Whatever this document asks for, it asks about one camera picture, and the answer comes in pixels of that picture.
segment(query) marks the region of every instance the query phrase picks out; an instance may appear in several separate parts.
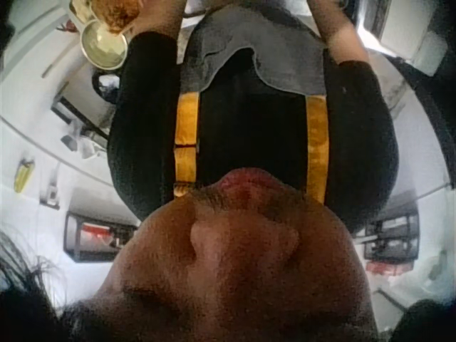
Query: fried food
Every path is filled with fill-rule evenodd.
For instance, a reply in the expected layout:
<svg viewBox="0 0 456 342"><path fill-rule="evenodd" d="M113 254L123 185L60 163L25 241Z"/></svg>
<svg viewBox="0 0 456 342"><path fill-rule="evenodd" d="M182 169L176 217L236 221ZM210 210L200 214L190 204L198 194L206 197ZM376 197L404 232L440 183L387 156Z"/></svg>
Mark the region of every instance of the fried food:
<svg viewBox="0 0 456 342"><path fill-rule="evenodd" d="M138 17L140 5L138 0L92 0L92 11L111 33L120 33Z"/></svg>

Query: yellow suspender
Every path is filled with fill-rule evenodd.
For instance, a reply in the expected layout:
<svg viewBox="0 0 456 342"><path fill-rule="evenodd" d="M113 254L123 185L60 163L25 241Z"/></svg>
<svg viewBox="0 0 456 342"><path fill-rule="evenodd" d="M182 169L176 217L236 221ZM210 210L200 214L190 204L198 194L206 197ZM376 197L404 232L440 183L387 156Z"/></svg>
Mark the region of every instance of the yellow suspender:
<svg viewBox="0 0 456 342"><path fill-rule="evenodd" d="M307 195L324 204L329 166L328 106L324 96L308 96Z"/></svg>
<svg viewBox="0 0 456 342"><path fill-rule="evenodd" d="M175 136L176 183L174 195L181 197L197 181L199 93L182 94L177 105ZM324 203L329 165L328 110L324 96L308 96L307 107L307 194Z"/></svg>
<svg viewBox="0 0 456 342"><path fill-rule="evenodd" d="M197 129L200 94L187 93L179 98L174 157L176 183L174 196L185 195L197 182Z"/></svg>

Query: white cabinet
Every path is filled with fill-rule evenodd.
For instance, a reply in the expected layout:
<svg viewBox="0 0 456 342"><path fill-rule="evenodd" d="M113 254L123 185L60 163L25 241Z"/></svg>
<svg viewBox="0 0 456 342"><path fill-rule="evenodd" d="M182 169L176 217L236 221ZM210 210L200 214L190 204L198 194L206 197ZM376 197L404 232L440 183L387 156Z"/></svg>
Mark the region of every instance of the white cabinet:
<svg viewBox="0 0 456 342"><path fill-rule="evenodd" d="M39 41L68 19L60 0L15 0L9 20L16 33L4 54L5 79Z"/></svg>

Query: stainless steel bowl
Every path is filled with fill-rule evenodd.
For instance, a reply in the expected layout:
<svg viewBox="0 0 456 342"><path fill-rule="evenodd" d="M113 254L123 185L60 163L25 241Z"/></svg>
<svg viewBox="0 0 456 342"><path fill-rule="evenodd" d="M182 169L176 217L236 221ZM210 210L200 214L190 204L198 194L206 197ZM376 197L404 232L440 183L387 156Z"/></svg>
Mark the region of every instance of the stainless steel bowl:
<svg viewBox="0 0 456 342"><path fill-rule="evenodd" d="M85 57L97 68L103 70L119 69L127 58L128 42L123 34L100 35L107 32L99 20L92 20L85 25L81 34L81 48Z"/></svg>

